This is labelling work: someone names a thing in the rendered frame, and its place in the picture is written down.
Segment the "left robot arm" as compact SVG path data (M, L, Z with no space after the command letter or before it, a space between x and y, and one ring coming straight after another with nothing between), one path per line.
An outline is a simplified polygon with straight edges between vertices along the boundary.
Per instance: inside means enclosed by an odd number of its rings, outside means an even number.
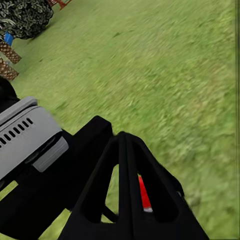
M0 190L17 186L0 198L0 234L37 240L67 208L77 204L105 146L113 138L111 122L97 115L75 135L62 129L32 95L17 95L0 76ZM160 164L184 198L180 182ZM102 216L119 221L104 206Z

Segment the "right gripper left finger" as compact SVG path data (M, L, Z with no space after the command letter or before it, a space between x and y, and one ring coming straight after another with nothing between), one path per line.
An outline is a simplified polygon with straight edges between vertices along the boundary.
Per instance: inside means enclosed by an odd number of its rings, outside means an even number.
M104 148L58 240L133 240L125 132ZM118 222L102 223L113 168L119 164Z

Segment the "pesticide atomizer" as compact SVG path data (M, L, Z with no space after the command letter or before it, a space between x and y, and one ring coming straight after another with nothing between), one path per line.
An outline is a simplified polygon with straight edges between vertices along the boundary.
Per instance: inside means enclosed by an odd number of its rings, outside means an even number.
M139 179L139 185L140 185L140 192L141 192L141 198L142 198L142 205L143 205L143 211L144 211L144 217L145 220L148 223L156 224L156 218L153 212L153 208L151 206L142 176L138 176Z

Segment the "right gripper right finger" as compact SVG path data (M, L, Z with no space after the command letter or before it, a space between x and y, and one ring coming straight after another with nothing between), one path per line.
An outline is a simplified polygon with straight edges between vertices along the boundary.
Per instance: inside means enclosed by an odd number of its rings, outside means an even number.
M210 240L144 141L125 135L133 240ZM139 175L156 223L145 220Z

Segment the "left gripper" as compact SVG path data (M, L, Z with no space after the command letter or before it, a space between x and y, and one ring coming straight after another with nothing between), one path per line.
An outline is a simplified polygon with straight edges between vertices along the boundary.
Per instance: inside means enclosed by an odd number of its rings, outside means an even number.
M65 208L72 213L112 133L111 122L99 115L75 135L63 129L69 149L44 172L28 167L16 178L17 186L0 198L0 234L15 240L37 240ZM184 198L180 182L160 167ZM102 216L112 223L119 221L106 206Z

